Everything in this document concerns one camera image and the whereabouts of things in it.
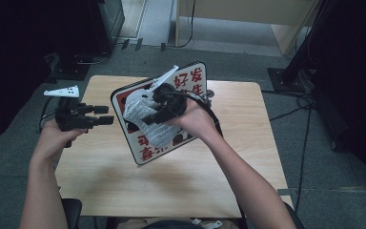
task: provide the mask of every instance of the person's right hand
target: person's right hand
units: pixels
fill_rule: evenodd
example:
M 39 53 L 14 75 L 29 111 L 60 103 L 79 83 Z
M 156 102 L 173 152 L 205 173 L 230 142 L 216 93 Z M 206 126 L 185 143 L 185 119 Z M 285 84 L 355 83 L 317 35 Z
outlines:
M 211 132 L 216 132 L 210 115 L 191 99 L 187 100 L 185 113 L 167 121 L 166 124 L 180 126 L 190 135 L 200 139 Z

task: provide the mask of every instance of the person's right arm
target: person's right arm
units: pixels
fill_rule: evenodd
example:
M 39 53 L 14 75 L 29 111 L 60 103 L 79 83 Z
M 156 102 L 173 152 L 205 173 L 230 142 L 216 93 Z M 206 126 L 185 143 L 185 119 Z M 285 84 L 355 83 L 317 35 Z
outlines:
M 210 116 L 189 100 L 186 112 L 168 122 L 210 148 L 247 218 L 257 228 L 295 228 L 275 188 L 243 160 L 214 127 Z

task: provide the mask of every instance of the gray carpet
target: gray carpet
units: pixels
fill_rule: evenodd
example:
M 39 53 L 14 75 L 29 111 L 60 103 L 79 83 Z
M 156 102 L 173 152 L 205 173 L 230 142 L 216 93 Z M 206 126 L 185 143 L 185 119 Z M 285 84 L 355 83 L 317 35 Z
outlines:
M 46 97 L 45 90 L 78 85 L 82 94 L 92 75 L 153 76 L 173 64 L 184 66 L 202 61 L 208 79 L 252 81 L 263 90 L 273 87 L 267 68 L 285 68 L 291 61 L 284 57 L 250 54 L 202 52 L 135 46 L 116 47 L 104 62 L 91 66 L 85 81 L 60 80 L 42 84 L 23 107 L 10 127 L 0 135 L 0 228 L 16 228 L 23 205 L 28 163 L 38 138 L 38 121 Z M 297 108 L 295 98 L 263 94 L 269 117 Z M 274 138 L 287 178 L 296 199 L 301 154 L 307 125 L 307 111 L 272 121 Z M 366 228 L 366 166 L 354 155 L 331 150 L 331 139 L 319 112 L 313 110 L 306 147 L 302 195 L 298 215 L 306 228 Z M 104 218 L 98 218 L 104 228 Z M 93 228 L 93 219 L 83 217 L 80 228 Z

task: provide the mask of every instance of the light wood tabletop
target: light wood tabletop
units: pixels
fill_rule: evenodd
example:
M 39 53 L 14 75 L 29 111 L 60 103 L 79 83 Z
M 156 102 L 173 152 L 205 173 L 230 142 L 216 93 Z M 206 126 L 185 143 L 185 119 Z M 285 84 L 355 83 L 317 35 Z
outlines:
M 62 198 L 80 199 L 82 216 L 240 218 L 228 181 L 201 140 L 135 164 L 111 94 L 142 79 L 91 78 L 82 102 L 109 106 L 114 124 L 94 127 L 64 150 L 55 172 Z M 207 85 L 226 140 L 276 190 L 288 189 L 259 86 L 212 80 Z M 292 205 L 289 196 L 282 197 Z

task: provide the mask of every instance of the forearm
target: forearm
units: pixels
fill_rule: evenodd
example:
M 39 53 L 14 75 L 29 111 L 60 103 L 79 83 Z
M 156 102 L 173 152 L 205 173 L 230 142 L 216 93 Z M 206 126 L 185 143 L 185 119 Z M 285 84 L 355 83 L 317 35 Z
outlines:
M 243 160 L 217 132 L 202 137 L 229 181 L 247 217 L 256 227 L 295 228 L 273 186 Z
M 67 227 L 52 166 L 32 159 L 20 228 Z

